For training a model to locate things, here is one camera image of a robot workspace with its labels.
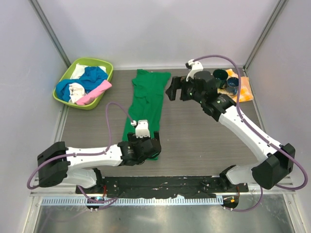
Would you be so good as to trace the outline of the green t shirt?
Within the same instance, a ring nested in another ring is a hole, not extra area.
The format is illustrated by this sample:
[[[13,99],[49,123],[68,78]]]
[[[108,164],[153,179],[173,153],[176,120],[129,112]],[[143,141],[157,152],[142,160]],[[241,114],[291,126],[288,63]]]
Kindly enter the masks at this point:
[[[131,126],[131,120],[148,120],[150,137],[154,137],[154,131],[160,130],[160,119],[162,113],[164,89],[171,77],[169,72],[149,72],[143,69],[137,70],[137,76],[132,80],[134,93],[133,101],[128,110],[122,142],[119,143],[122,151],[123,165],[133,166],[141,163],[135,162],[128,154],[128,133],[135,133]]]

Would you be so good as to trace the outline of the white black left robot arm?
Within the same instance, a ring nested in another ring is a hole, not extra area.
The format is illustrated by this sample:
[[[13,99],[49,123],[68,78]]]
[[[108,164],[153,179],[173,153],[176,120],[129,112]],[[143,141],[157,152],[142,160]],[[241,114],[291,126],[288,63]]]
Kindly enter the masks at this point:
[[[98,167],[141,165],[160,153],[157,131],[152,138],[137,138],[134,133],[129,133],[126,141],[109,148],[79,149],[66,147],[63,141],[56,142],[37,157],[38,185],[46,188],[67,183],[97,194],[104,186]]]

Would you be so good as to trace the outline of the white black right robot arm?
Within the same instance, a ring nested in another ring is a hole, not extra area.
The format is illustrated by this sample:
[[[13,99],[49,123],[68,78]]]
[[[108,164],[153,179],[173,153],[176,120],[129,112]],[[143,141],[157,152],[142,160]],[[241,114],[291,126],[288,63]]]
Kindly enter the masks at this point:
[[[202,110],[217,122],[230,129],[255,155],[257,162],[253,165],[232,165],[220,173],[219,185],[226,192],[232,191],[240,183],[256,182],[264,189],[273,188],[293,169],[293,163],[282,153],[295,156],[291,144],[271,146],[272,139],[256,124],[239,113],[235,101],[226,94],[220,94],[216,80],[208,71],[196,72],[194,77],[174,76],[166,94],[171,101],[176,98],[176,91],[181,91],[182,101],[193,100],[200,104]]]

